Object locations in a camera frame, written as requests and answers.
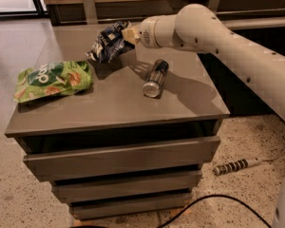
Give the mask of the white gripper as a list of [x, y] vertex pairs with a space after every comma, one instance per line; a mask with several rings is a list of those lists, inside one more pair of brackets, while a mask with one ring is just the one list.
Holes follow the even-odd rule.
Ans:
[[173, 48], [178, 43], [175, 20], [175, 15], [148, 17], [140, 23], [139, 29], [137, 26], [123, 29], [122, 36], [132, 45], [137, 45], [141, 39], [146, 48]]

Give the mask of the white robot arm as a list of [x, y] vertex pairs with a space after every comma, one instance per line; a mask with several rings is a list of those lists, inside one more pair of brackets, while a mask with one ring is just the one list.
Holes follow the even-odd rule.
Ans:
[[146, 48], [213, 54], [285, 122], [285, 56], [232, 32], [205, 6], [148, 17], [122, 35]]

